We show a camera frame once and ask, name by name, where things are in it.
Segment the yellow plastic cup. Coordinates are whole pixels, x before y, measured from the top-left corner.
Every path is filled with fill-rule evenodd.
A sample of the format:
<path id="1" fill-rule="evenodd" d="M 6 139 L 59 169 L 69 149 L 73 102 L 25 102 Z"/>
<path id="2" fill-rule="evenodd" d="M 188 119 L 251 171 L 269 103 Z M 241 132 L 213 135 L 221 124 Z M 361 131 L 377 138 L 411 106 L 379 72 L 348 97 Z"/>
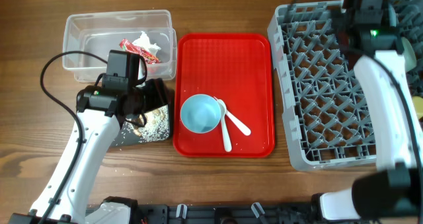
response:
<path id="1" fill-rule="evenodd" d="M 420 96 L 413 96 L 412 103 L 418 119 L 421 120 L 423 118 L 423 98 Z"/>

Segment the green bowl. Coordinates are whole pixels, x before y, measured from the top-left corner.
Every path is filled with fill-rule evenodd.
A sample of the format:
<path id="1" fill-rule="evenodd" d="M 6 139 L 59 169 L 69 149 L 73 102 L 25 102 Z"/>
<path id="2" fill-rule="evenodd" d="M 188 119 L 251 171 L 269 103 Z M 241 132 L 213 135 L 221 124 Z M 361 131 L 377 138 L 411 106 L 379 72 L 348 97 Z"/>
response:
<path id="1" fill-rule="evenodd" d="M 417 58 L 410 41 L 405 37 L 402 37 L 401 41 L 403 43 L 403 48 L 404 48 L 403 56 L 405 60 L 405 63 L 404 63 L 405 71 L 409 72 L 417 66 Z"/>

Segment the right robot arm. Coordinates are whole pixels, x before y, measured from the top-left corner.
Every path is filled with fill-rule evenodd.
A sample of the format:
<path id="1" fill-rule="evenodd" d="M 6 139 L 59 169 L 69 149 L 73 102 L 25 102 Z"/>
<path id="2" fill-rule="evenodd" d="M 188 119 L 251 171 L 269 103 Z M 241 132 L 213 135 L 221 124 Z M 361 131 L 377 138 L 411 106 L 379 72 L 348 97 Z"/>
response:
<path id="1" fill-rule="evenodd" d="M 374 174 L 317 196 L 326 221 L 422 217 L 422 128 L 406 79 L 410 48 L 386 0 L 342 0 L 331 14 L 341 52 L 367 102 L 376 144 Z"/>

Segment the pink plastic fork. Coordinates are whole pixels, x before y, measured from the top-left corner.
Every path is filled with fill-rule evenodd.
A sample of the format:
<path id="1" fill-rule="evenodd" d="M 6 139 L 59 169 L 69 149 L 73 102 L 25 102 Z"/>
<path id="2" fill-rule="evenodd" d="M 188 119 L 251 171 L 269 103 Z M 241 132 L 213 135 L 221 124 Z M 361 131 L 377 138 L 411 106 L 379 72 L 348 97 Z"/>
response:
<path id="1" fill-rule="evenodd" d="M 251 134 L 251 130 L 248 126 L 246 126 L 242 121 L 240 121 L 237 117 L 235 117 L 230 111 L 228 111 L 226 104 L 221 99 L 214 97 L 216 101 L 223 106 L 224 114 L 237 126 L 237 128 L 245 135 L 249 136 Z"/>

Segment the light blue bowl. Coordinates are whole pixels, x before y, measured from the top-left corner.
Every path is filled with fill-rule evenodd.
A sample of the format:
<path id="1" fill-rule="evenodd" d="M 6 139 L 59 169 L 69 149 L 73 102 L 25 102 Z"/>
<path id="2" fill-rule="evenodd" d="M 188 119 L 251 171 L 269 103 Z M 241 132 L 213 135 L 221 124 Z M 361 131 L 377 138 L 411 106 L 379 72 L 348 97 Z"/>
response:
<path id="1" fill-rule="evenodd" d="M 208 133 L 220 123 L 221 109 L 216 99 L 210 95 L 195 94 L 183 102 L 180 119 L 189 131 Z"/>

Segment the white tissue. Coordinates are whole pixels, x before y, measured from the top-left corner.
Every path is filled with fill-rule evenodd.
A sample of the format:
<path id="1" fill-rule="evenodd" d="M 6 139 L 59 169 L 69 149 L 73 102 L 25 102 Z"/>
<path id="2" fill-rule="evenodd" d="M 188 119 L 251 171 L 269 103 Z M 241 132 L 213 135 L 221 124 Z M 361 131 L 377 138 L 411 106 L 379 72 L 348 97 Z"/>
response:
<path id="1" fill-rule="evenodd" d="M 141 32 L 141 36 L 134 40 L 132 44 L 148 51 L 153 56 L 157 55 L 157 52 L 161 50 L 161 47 L 156 43 L 151 43 L 148 35 L 144 31 Z"/>

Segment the white plastic spoon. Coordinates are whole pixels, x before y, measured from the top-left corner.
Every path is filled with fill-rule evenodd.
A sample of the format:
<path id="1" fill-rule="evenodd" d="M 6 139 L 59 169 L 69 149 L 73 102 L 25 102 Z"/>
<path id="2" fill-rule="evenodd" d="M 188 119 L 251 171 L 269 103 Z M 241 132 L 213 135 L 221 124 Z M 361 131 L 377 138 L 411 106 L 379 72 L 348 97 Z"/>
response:
<path id="1" fill-rule="evenodd" d="M 223 104 L 223 101 L 220 99 L 217 99 L 217 103 L 219 104 L 219 107 L 221 109 L 221 129 L 222 129 L 222 136 L 223 136 L 223 144 L 224 144 L 224 149 L 226 152 L 231 152 L 232 150 L 232 145 L 231 145 L 231 140 L 229 137 L 229 132 L 227 130 L 227 125 L 225 122 L 225 113 L 227 111 L 225 105 Z"/>

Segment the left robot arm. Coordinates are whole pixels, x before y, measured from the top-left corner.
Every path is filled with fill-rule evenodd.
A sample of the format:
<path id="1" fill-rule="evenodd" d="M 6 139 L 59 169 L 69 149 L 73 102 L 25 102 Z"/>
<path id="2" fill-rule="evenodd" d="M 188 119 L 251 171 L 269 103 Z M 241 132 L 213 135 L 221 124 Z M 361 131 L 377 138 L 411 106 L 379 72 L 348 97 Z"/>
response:
<path id="1" fill-rule="evenodd" d="M 162 79 L 148 79 L 143 56 L 112 50 L 106 72 L 77 94 L 75 123 L 59 163 L 27 214 L 10 223 L 146 223 L 137 200 L 108 197 L 87 214 L 89 195 L 101 162 L 125 123 L 142 128 L 146 113 L 167 101 Z"/>

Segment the red snack wrapper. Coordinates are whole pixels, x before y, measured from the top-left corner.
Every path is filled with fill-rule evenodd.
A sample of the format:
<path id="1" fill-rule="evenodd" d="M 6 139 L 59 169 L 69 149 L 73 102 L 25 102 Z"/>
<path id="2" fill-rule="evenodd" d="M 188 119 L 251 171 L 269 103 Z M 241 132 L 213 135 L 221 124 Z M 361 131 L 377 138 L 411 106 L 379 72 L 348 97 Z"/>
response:
<path id="1" fill-rule="evenodd" d="M 138 54 L 141 55 L 145 62 L 147 64 L 158 64 L 161 63 L 161 60 L 157 57 L 154 56 L 151 52 L 143 49 L 140 46 L 136 46 L 134 44 L 132 44 L 129 40 L 127 39 L 123 39 L 120 43 L 119 46 L 125 50 L 126 52 L 130 52 L 133 54 Z"/>

